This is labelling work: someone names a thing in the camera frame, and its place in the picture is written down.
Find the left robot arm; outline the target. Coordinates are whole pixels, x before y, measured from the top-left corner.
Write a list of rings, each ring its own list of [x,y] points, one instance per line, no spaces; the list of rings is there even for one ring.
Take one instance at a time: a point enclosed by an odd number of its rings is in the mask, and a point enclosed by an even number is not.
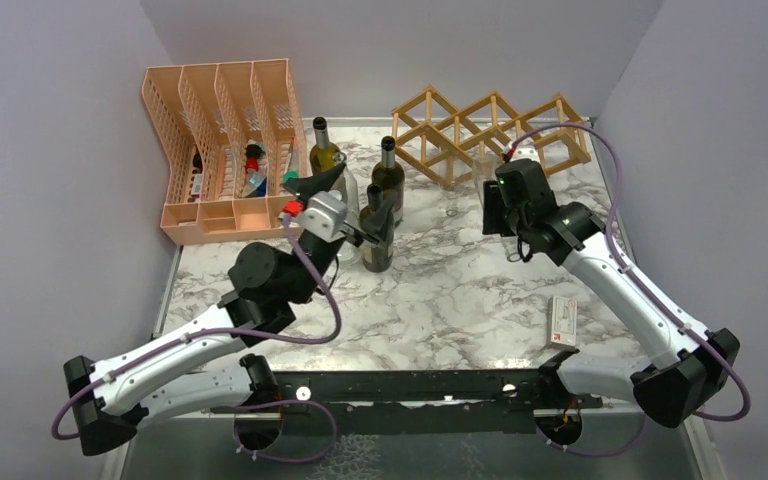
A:
[[[267,361],[251,353],[265,340],[285,341],[294,305],[322,294],[336,325],[340,307],[325,273],[343,245],[383,246],[393,231],[393,196],[373,187],[373,212],[359,225],[330,190],[342,166],[285,186],[291,199],[279,217],[289,251],[254,241],[229,269],[231,290],[183,326],[132,351],[94,361],[77,356],[64,365],[75,437],[86,456],[132,440],[140,429],[211,407],[262,410],[279,405]]]

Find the green bottle black cap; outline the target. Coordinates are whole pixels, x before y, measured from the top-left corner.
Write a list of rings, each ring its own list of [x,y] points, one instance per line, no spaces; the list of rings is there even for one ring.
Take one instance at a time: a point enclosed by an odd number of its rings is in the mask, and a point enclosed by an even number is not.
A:
[[[366,190],[367,204],[368,196],[378,192],[384,193],[384,190],[377,184],[371,183]],[[392,243],[379,245],[378,242],[366,242],[361,247],[363,254],[364,267],[373,273],[382,273],[389,269],[392,263],[393,249]]]

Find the squat clear glass bottle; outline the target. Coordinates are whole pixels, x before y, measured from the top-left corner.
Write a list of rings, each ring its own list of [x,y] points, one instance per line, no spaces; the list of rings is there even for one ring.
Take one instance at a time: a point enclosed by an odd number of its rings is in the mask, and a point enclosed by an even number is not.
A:
[[[357,263],[362,254],[360,247],[363,245],[362,239],[344,237],[338,240],[339,249],[337,250],[336,260],[341,267],[350,266]]]

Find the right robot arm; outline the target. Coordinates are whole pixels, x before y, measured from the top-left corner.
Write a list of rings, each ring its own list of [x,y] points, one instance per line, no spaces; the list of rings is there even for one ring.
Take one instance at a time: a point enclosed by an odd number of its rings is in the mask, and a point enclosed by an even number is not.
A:
[[[516,237],[577,277],[642,346],[640,358],[559,354],[541,368],[539,398],[560,407],[575,395],[634,402],[655,423],[675,428],[718,393],[740,342],[683,312],[617,249],[586,205],[557,203],[540,164],[522,158],[484,182],[483,232]]]

